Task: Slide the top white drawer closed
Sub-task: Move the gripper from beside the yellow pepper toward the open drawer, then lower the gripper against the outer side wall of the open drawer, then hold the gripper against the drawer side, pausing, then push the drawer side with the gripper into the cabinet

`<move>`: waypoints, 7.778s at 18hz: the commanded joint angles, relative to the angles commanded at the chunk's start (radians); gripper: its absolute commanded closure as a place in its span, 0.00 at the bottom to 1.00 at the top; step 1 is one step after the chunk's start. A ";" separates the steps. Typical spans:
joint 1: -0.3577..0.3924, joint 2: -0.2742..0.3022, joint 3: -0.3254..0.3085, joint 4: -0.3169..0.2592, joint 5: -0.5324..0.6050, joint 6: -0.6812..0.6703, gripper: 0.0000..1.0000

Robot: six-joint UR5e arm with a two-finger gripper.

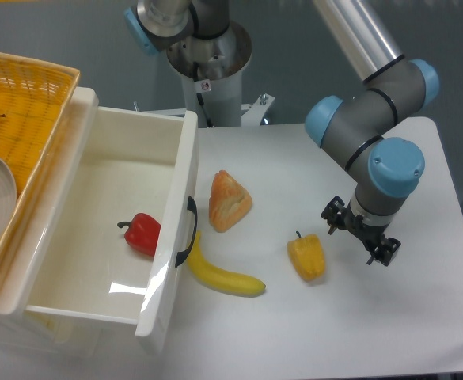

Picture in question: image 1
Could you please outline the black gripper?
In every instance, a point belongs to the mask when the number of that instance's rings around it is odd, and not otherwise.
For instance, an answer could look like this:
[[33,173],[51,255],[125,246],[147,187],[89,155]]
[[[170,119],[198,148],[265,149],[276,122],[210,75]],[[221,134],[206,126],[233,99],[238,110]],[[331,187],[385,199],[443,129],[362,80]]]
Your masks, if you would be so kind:
[[384,266],[389,266],[401,246],[401,242],[395,238],[386,238],[384,232],[388,223],[372,226],[366,224],[361,215],[354,215],[349,207],[339,196],[331,199],[321,212],[321,217],[328,224],[328,234],[336,230],[347,230],[358,238],[370,253],[366,262],[371,265],[377,261]]

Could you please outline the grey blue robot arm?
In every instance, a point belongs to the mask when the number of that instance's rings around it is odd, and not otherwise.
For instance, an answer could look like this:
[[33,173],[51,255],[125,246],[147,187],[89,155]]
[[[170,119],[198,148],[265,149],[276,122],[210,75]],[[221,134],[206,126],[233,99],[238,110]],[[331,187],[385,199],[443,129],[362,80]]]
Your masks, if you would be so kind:
[[[330,230],[358,238],[373,261],[388,265],[400,242],[384,232],[415,190],[425,161],[419,147],[387,132],[433,101],[440,82],[421,59],[407,60],[366,1],[317,1],[321,15],[365,91],[318,101],[305,129],[356,182],[350,201],[322,211]],[[186,108],[200,127],[238,127],[241,74],[252,56],[248,33],[226,1],[139,1],[125,10],[131,35],[148,55],[164,52],[180,75]]]

